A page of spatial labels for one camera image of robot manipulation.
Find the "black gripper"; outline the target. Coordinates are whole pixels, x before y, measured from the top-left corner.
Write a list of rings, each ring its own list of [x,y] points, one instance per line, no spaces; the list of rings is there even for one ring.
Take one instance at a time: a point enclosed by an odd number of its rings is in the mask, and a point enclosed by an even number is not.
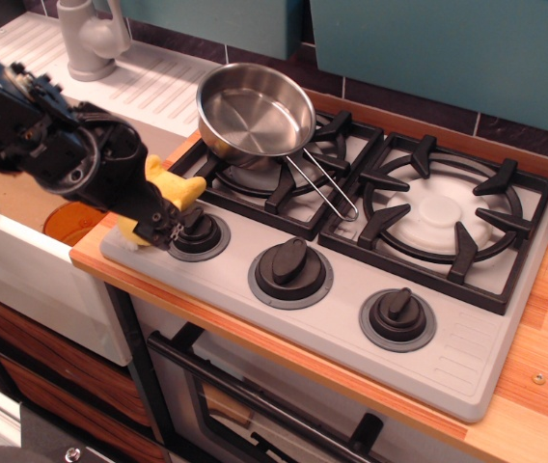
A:
[[[148,149],[127,121],[82,102],[73,108],[85,158],[46,190],[137,222],[132,232],[168,251],[182,232],[181,212],[145,177]]]

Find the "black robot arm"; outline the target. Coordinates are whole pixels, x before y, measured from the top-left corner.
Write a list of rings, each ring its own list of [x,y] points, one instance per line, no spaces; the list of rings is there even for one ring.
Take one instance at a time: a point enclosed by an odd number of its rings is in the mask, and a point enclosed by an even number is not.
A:
[[[132,219],[138,237],[169,249],[183,220],[147,181],[136,128],[90,102],[72,106],[61,91],[45,74],[0,63],[0,173],[25,173],[51,194]]]

